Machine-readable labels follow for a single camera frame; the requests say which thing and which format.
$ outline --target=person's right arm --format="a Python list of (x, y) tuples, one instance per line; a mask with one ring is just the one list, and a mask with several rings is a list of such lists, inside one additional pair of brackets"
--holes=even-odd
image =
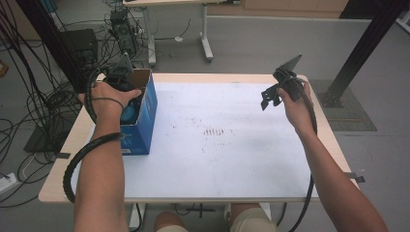
[[(310, 96), (307, 83), (305, 92)], [(278, 94), (304, 146), (320, 201), (337, 231), (388, 231), (377, 210), (347, 178), (314, 133), (304, 101), (293, 102), (283, 89)]]

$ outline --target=blue box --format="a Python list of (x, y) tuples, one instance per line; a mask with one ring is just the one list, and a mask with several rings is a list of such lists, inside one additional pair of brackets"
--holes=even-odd
[(157, 94), (151, 70), (134, 70), (130, 76), (135, 88), (145, 88), (138, 118), (133, 125), (121, 125), (123, 156), (149, 155), (157, 112)]

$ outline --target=hand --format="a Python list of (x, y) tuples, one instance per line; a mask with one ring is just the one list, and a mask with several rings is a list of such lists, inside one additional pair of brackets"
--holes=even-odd
[[(307, 82), (305, 82), (304, 90), (311, 102), (310, 88)], [(299, 98), (296, 102), (293, 102), (286, 91), (281, 88), (278, 89), (278, 94), (284, 102), (286, 117), (295, 128), (296, 133), (301, 135), (305, 132), (314, 132), (304, 100)]]
[[(140, 90), (121, 92), (105, 82), (96, 82), (91, 91), (91, 98), (94, 99), (92, 103), (97, 117), (102, 115), (121, 116), (123, 107), (126, 107), (131, 99), (138, 97), (140, 94)], [(84, 103), (84, 94), (79, 94), (78, 99)]]

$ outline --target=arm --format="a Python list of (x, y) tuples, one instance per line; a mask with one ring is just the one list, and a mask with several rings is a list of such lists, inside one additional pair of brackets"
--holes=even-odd
[[(307, 83), (305, 92), (310, 96)], [(320, 200), (337, 231), (388, 231), (373, 205), (346, 177), (314, 133), (303, 100), (293, 102), (283, 89), (278, 94), (302, 141)]]
[[(136, 98), (140, 91), (122, 93), (106, 83), (98, 83), (93, 98), (97, 115), (93, 137), (120, 131), (122, 105)], [(74, 204), (74, 231), (128, 231), (124, 208), (124, 164), (119, 140), (104, 143), (82, 160)]]

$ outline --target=background table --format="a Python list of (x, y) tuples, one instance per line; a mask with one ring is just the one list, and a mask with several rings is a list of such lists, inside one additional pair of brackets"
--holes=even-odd
[[(270, 74), (154, 73), (153, 77), (159, 106), (151, 154), (125, 157), (127, 202), (304, 201), (309, 172), (299, 138), (282, 106), (260, 108), (260, 92), (275, 83)], [(312, 100), (319, 137), (341, 169), (349, 172), (313, 93)], [(72, 158), (92, 125), (82, 110), (62, 152)], [(55, 162), (40, 192), (42, 201), (68, 201), (62, 180), (69, 161)]]
[(155, 39), (151, 33), (150, 16), (148, 13), (148, 7), (150, 6), (162, 6), (162, 5), (181, 5), (181, 4), (202, 4), (202, 32), (200, 33), (202, 46), (205, 51), (206, 58), (211, 61), (214, 58), (211, 47), (207, 37), (207, 3), (218, 3), (223, 0), (135, 0), (135, 1), (123, 1), (125, 7), (128, 8), (140, 8), (144, 16), (145, 30), (148, 37), (148, 63), (150, 66), (155, 66), (157, 63), (156, 51), (155, 51)]

